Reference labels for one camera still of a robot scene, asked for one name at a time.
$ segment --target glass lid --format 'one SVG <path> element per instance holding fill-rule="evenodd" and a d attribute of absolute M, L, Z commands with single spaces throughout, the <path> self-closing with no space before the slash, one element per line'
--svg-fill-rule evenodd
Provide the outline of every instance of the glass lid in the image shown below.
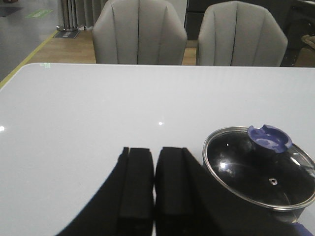
<path fill-rule="evenodd" d="M 315 199 L 314 162 L 272 126 L 218 130 L 207 138 L 203 156 L 217 181 L 251 203 L 285 211 Z"/>

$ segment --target cooking pot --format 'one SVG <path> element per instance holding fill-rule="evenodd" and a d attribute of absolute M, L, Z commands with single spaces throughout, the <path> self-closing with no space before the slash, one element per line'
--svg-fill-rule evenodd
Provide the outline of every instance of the cooking pot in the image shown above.
<path fill-rule="evenodd" d="M 212 216 L 227 235 L 312 235 L 297 218 L 315 200 L 315 164 L 283 131 L 220 129 L 206 139 L 203 160 L 220 196 L 209 199 Z"/>

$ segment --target white table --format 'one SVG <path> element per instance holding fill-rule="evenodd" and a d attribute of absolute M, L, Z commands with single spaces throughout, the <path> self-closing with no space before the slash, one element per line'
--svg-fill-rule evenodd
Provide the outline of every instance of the white table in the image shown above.
<path fill-rule="evenodd" d="M 187 147 L 227 126 L 284 130 L 315 157 L 315 68 L 30 64 L 0 90 L 0 235 L 51 236 L 123 147 Z M 315 234 L 315 204 L 300 221 Z"/>

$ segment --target metal rim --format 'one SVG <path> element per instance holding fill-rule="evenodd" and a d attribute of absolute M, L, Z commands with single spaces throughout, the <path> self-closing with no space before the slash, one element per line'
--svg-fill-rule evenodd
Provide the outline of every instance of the metal rim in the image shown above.
<path fill-rule="evenodd" d="M 230 188 L 225 182 L 223 182 L 219 176 L 214 172 L 214 170 L 212 169 L 209 160 L 207 158 L 207 149 L 208 149 L 208 145 L 209 143 L 216 138 L 218 135 L 224 134 L 224 133 L 229 133 L 231 131 L 239 131 L 239 132 L 247 132 L 248 127 L 244 127 L 244 126 L 234 126 L 234 127 L 227 127 L 227 128 L 223 128 L 223 129 L 219 129 L 215 132 L 213 132 L 212 134 L 210 134 L 204 145 L 203 145 L 203 150 L 202 150 L 202 156 L 203 156 L 203 161 L 206 164 L 206 167 L 208 169 L 208 171 L 211 173 L 211 175 L 223 186 L 225 187 L 227 190 L 229 190 L 230 192 L 232 192 L 233 194 L 235 194 L 236 196 L 240 197 L 243 200 L 246 200 L 250 203 L 253 203 L 255 205 L 258 205 L 260 207 L 265 207 L 265 208 L 269 208 L 272 209 L 274 211 L 292 211 L 292 210 L 297 210 L 297 209 L 301 209 L 301 208 L 305 208 L 307 206 L 309 206 L 314 200 L 315 200 L 315 192 L 312 194 L 312 196 L 310 198 L 308 198 L 307 200 L 305 200 L 302 203 L 299 204 L 295 204 L 295 205 L 290 205 L 290 206 L 278 206 L 278 205 L 270 205 L 270 204 L 266 204 L 266 203 L 262 203 L 262 202 L 258 202 L 258 201 L 254 201 L 248 197 L 243 196 L 241 193 L 239 193 L 238 191 Z M 296 151 L 298 153 L 300 153 L 301 155 L 303 155 L 304 157 L 306 157 L 307 161 L 309 161 L 313 166 L 315 166 L 314 161 L 307 155 L 307 153 L 305 153 L 303 150 L 301 150 L 297 145 L 293 144 L 293 146 L 295 147 Z"/>

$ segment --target gray chair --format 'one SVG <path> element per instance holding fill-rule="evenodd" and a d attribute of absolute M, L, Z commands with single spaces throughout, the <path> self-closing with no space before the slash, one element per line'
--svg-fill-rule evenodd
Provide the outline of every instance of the gray chair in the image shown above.
<path fill-rule="evenodd" d="M 280 66 L 287 38 L 270 12 L 229 1 L 207 8 L 197 42 L 197 65 Z"/>
<path fill-rule="evenodd" d="M 165 0 L 109 0 L 93 29 L 97 63 L 180 65 L 186 42 Z"/>

